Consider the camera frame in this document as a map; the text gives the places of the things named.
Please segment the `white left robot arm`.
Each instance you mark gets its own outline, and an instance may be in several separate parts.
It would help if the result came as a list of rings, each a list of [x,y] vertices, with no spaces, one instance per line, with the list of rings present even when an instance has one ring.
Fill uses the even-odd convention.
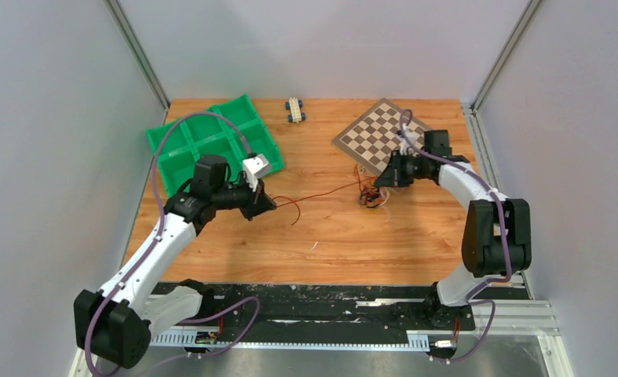
[[[184,283],[153,302],[148,300],[175,258],[201,233],[218,211],[237,209],[247,220],[276,209],[262,178],[272,167],[263,154],[242,162],[236,182],[229,181],[226,158],[198,159],[191,178],[160,207],[152,232],[133,257],[97,291],[74,300],[78,348],[119,368],[132,368],[160,333],[191,319],[209,324],[215,303],[195,283]]]

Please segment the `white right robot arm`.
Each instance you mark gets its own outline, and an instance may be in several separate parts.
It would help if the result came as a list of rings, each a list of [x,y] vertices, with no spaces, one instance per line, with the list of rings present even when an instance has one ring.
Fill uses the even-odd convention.
[[[435,284],[433,300],[424,306],[428,324],[443,328],[455,318],[455,307],[468,301],[490,283],[506,283],[532,263],[530,205],[501,193],[475,172],[470,161],[455,155],[448,132],[430,130],[417,136],[406,126],[377,188],[406,188],[417,180],[431,180],[466,209],[461,263]]]

